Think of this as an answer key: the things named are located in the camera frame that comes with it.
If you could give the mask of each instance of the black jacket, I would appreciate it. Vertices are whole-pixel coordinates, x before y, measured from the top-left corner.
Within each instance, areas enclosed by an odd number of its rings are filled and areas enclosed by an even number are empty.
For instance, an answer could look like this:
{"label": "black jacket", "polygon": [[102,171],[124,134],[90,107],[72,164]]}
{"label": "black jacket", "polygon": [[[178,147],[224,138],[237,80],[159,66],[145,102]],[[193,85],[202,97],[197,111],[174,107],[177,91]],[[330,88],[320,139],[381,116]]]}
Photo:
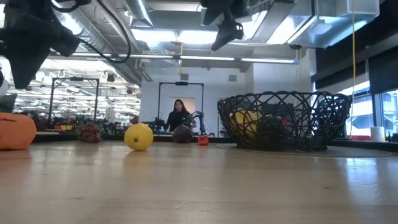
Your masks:
{"label": "black jacket", "polygon": [[170,131],[174,131],[180,124],[182,124],[182,118],[189,116],[190,113],[188,111],[176,112],[173,111],[169,114],[169,118],[167,119],[167,127],[170,126]]}

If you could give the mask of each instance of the black wire basket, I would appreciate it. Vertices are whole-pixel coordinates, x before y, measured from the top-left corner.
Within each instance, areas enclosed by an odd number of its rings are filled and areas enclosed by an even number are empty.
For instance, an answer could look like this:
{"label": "black wire basket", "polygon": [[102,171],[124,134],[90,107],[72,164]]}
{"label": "black wire basket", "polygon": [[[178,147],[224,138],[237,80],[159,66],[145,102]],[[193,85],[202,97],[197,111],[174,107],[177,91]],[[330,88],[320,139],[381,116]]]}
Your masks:
{"label": "black wire basket", "polygon": [[266,91],[218,102],[221,123],[238,147],[325,151],[345,129],[351,98],[327,92]]}

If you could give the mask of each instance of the paper towel roll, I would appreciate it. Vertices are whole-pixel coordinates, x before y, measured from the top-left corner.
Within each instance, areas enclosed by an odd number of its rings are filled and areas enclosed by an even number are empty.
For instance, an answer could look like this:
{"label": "paper towel roll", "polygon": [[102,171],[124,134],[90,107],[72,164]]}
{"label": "paper towel roll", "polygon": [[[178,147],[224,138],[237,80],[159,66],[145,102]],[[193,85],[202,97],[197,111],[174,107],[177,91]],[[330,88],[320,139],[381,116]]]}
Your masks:
{"label": "paper towel roll", "polygon": [[371,127],[371,139],[372,141],[385,142],[384,127]]}

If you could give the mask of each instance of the table surface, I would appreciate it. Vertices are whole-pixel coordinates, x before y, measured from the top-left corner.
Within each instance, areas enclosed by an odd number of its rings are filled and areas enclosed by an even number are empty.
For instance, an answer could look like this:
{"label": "table surface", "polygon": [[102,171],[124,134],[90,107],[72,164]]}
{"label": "table surface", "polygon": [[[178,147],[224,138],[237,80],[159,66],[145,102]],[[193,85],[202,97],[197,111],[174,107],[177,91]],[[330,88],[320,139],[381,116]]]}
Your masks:
{"label": "table surface", "polygon": [[7,224],[397,223],[397,170],[396,157],[33,144],[0,152],[0,217]]}

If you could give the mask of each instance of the long black hair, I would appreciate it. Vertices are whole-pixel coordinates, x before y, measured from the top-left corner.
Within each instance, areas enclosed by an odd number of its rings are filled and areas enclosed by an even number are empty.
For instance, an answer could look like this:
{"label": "long black hair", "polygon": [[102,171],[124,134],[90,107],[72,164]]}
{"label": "long black hair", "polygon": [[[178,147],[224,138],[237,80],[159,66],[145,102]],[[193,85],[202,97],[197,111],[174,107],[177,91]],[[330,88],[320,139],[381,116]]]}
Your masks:
{"label": "long black hair", "polygon": [[182,105],[181,112],[187,112],[187,109],[185,108],[184,102],[183,102],[182,100],[180,100],[180,99],[176,99],[176,100],[174,101],[173,111],[175,111],[175,104],[176,104],[177,102],[181,103],[181,105]]}

